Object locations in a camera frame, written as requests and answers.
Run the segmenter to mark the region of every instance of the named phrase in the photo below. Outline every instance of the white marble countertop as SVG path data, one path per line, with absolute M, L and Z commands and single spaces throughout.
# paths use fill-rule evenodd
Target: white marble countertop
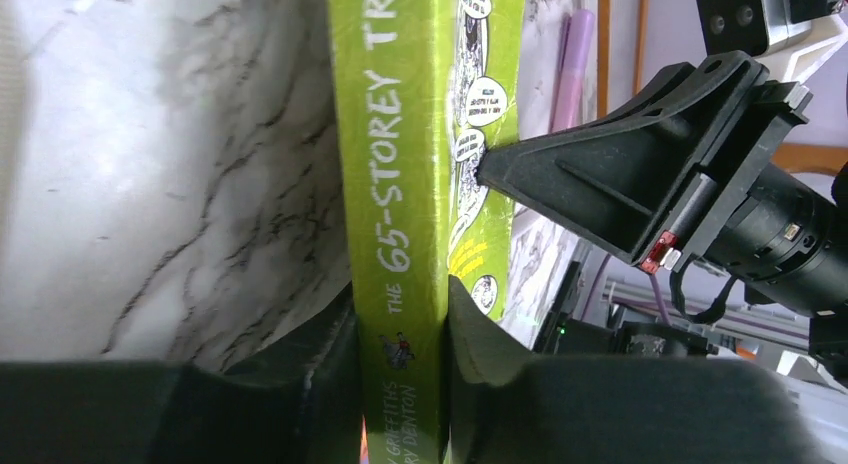
M 546 130 L 556 21 L 587 2 L 528 0 L 525 137 Z M 346 284 L 325 0 L 12 3 L 32 96 L 0 359 L 220 369 Z M 515 240 L 503 323 L 520 339 L 572 240 L 545 221 Z

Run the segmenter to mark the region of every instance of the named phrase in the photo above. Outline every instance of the highlighter pen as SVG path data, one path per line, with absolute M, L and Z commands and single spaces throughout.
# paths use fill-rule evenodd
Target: highlighter pen
M 554 118 L 551 126 L 553 132 L 568 129 L 577 121 L 580 98 L 583 94 L 583 76 L 586 74 L 586 61 L 589 58 L 589 47 L 595 31 L 595 15 L 589 11 L 579 10 L 571 16 L 567 26 L 565 51 L 554 102 Z

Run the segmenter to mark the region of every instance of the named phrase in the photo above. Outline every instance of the purple marker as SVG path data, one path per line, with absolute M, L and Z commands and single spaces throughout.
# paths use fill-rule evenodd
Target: purple marker
M 554 102 L 554 117 L 551 131 L 558 132 L 574 126 L 580 110 L 583 93 L 583 76 L 589 47 L 595 32 L 595 15 L 589 11 L 577 11 L 568 20 L 565 51 L 562 56 L 559 88 Z

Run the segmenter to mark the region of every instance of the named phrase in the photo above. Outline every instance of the cylindrical black motor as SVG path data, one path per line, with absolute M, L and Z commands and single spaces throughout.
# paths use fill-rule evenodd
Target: cylindrical black motor
M 848 222 L 769 164 L 705 257 L 798 314 L 848 314 Z

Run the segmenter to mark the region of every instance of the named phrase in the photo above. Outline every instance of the wooden edge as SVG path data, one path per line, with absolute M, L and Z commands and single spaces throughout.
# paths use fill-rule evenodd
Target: wooden edge
M 639 35 L 636 41 L 636 58 L 633 64 L 633 95 L 642 90 L 642 70 L 645 65 L 645 41 L 648 33 L 648 12 L 651 0 L 639 0 Z
M 611 0 L 598 0 L 598 117 L 609 110 Z
M 771 162 L 790 174 L 812 172 L 836 176 L 848 163 L 848 149 L 784 142 Z

